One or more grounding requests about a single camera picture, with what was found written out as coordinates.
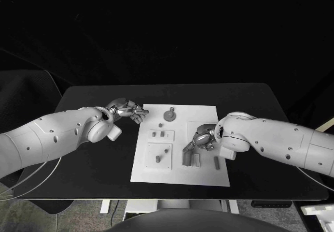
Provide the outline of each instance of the white platform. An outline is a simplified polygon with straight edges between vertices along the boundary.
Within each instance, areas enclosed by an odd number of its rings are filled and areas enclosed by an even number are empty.
[[[164,112],[174,107],[175,120],[164,120]],[[135,148],[135,157],[132,165],[131,182],[187,184],[204,186],[230,186],[224,158],[219,157],[220,170],[214,168],[213,157],[219,156],[220,147],[213,151],[194,149],[200,154],[200,168],[183,166],[183,148],[191,141],[196,129],[206,123],[217,123],[217,112],[214,106],[197,105],[154,105],[144,104],[144,109],[150,111],[144,122],[139,125],[139,133]],[[151,130],[174,131],[174,140],[162,139],[152,141],[150,138]],[[171,144],[171,167],[167,171],[158,168],[148,169],[145,165],[147,144],[160,143]]]

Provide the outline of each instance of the robotic hand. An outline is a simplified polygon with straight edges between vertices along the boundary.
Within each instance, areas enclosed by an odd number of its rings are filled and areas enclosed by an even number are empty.
[[[230,152],[245,152],[252,146],[266,158],[334,177],[334,135],[293,123],[256,118],[233,112],[216,125],[197,128],[183,149],[183,165],[191,165],[194,146],[211,151],[213,142],[224,148],[220,156],[233,160]]]
[[[106,107],[82,107],[44,115],[17,129],[0,134],[0,178],[16,170],[57,159],[85,142],[105,137],[112,141],[121,134],[114,122],[129,117],[141,123],[148,110],[125,98]]]

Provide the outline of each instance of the floor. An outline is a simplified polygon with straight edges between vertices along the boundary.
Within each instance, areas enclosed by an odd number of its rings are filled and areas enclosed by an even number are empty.
[[[99,214],[101,200],[76,200],[57,215],[47,214],[29,200],[0,202],[0,232],[102,232],[122,221],[126,201],[111,202],[108,214]],[[266,221],[291,232],[306,232],[295,207],[259,209],[250,201],[237,201],[240,215]]]

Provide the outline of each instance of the black table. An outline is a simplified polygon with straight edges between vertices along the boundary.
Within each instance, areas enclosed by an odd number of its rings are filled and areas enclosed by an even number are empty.
[[[270,88],[265,84],[80,86],[66,90],[56,112],[88,106],[106,106],[119,97],[139,105],[214,105],[219,120],[233,111],[255,117],[288,121]],[[116,121],[122,134],[112,142],[103,138],[83,143],[63,156],[47,181],[26,199],[242,199],[324,200],[327,190],[298,169],[262,157],[250,148],[226,160],[230,187],[137,183],[129,181],[139,125],[129,118]],[[19,196],[49,175],[57,160],[50,161],[16,189]],[[40,164],[27,167],[20,179]],[[308,171],[319,180],[318,174]]]

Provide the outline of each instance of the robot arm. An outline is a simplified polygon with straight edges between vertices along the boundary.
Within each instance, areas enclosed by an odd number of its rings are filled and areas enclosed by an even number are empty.
[[[227,114],[214,128],[203,134],[200,137],[206,139],[193,139],[196,145],[210,144],[210,134],[229,151],[245,152],[252,146],[263,157],[334,177],[334,135],[331,134],[293,123],[255,118],[242,112]]]
[[[88,141],[105,136],[114,141],[121,129],[115,119],[129,117],[142,122],[148,111],[125,98],[106,107],[83,107],[44,115],[17,129],[0,134],[0,178],[19,169],[57,159]]]

